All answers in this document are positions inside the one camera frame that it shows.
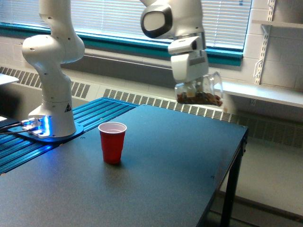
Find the window blinds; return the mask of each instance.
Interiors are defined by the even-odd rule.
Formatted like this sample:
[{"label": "window blinds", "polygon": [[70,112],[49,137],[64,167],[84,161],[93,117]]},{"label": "window blinds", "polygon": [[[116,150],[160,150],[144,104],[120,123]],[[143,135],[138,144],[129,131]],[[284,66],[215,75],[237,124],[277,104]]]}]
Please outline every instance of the window blinds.
[{"label": "window blinds", "polygon": [[[201,2],[207,46],[243,49],[251,0]],[[71,0],[72,21],[79,32],[149,39],[140,27],[144,7],[139,0]],[[47,27],[38,0],[0,0],[0,22]]]}]

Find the red solo cup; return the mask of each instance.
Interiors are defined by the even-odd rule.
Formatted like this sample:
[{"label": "red solo cup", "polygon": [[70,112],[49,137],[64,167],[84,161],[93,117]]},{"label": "red solo cup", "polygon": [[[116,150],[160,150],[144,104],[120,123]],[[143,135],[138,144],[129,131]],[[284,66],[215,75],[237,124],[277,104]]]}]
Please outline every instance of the red solo cup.
[{"label": "red solo cup", "polygon": [[106,122],[99,125],[103,160],[109,164],[118,164],[127,126],[118,122]]}]

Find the white tabletop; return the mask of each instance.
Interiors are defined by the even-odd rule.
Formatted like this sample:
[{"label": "white tabletop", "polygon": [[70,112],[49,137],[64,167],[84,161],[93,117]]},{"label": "white tabletop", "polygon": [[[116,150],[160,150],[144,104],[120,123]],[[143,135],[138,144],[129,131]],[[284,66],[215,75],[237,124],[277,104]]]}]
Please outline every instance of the white tabletop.
[{"label": "white tabletop", "polygon": [[7,76],[0,73],[0,85],[19,81],[16,77]]}]

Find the blue metal rail platform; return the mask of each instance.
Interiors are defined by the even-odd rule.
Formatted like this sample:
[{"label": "blue metal rail platform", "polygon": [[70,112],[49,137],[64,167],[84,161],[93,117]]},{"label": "blue metal rail platform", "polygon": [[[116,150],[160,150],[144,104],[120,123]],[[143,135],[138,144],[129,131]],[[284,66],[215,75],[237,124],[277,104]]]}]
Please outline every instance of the blue metal rail platform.
[{"label": "blue metal rail platform", "polygon": [[[110,98],[100,98],[74,108],[73,114],[75,123],[82,124],[85,133],[136,106],[138,105]],[[0,174],[7,173],[57,146],[59,144],[45,144],[16,135],[0,135]]]}]

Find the cup rim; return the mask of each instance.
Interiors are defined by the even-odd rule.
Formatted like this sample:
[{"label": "cup rim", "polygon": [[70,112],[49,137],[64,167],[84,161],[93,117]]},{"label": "cup rim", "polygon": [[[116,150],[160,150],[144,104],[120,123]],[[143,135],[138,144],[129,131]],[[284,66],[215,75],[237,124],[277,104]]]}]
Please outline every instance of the cup rim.
[{"label": "cup rim", "polygon": [[[102,125],[111,124],[111,123],[119,124],[119,125],[125,127],[125,129],[123,131],[120,131],[120,132],[108,132],[108,131],[101,130]],[[99,129],[100,132],[103,132],[103,133],[106,133],[106,134],[121,134],[121,133],[124,133],[127,130],[127,126],[123,123],[120,123],[120,122],[104,122],[104,123],[102,123],[98,126],[98,129]]]}]

